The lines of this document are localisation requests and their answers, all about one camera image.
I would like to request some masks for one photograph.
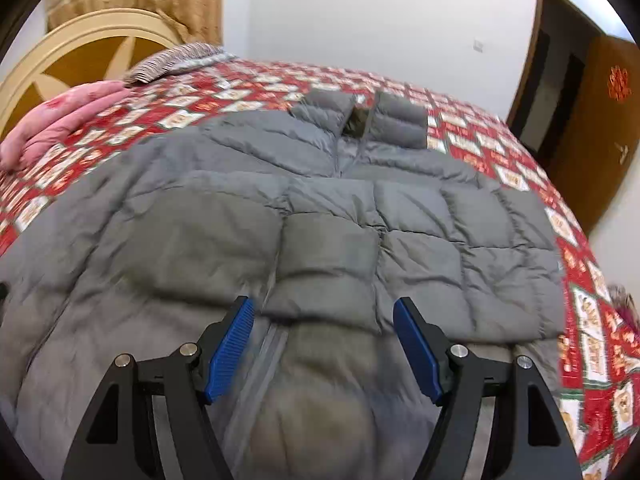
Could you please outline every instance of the pink pillow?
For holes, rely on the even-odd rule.
[[[35,134],[85,104],[118,92],[123,88],[122,81],[86,83],[39,104],[20,119],[0,144],[0,169],[15,169],[20,160],[24,143]]]
[[[57,142],[63,142],[66,137],[80,128],[85,122],[94,118],[100,112],[112,107],[118,101],[124,99],[131,93],[130,89],[123,89],[115,94],[109,94],[97,99],[69,115],[58,119],[51,126],[42,130],[27,140],[24,151],[20,158],[20,167],[30,166],[39,160],[47,150]]]

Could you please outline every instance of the door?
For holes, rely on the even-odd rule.
[[[617,66],[627,70],[632,91],[620,100],[609,93]],[[590,46],[574,109],[547,168],[585,233],[596,225],[622,183],[639,130],[640,49],[629,41],[600,36]]]

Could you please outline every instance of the pink blanket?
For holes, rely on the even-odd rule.
[[[122,81],[98,81],[76,86],[36,106],[16,124],[0,144],[0,169],[14,170],[22,160],[27,164],[29,161],[33,162],[44,154],[46,149],[44,151],[41,149],[45,145],[52,146],[58,140],[63,140],[82,122],[107,109],[126,97],[128,93],[129,90],[124,91]],[[113,99],[102,100],[113,94],[118,94],[119,98],[115,101]],[[87,106],[90,108],[80,113]],[[68,120],[60,122],[67,116],[69,116]],[[28,154],[25,151],[27,146],[30,147]]]

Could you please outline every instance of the blue gripper pad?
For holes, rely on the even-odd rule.
[[[438,361],[402,300],[394,303],[394,327],[420,391],[440,405],[443,397]]]
[[[253,326],[254,304],[246,299],[211,358],[209,382],[204,389],[209,402],[224,395],[229,389]]]

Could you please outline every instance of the wooden headboard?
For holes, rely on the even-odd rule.
[[[82,83],[120,79],[140,60],[181,42],[148,10],[97,10],[63,23],[0,84],[0,139],[40,103]]]

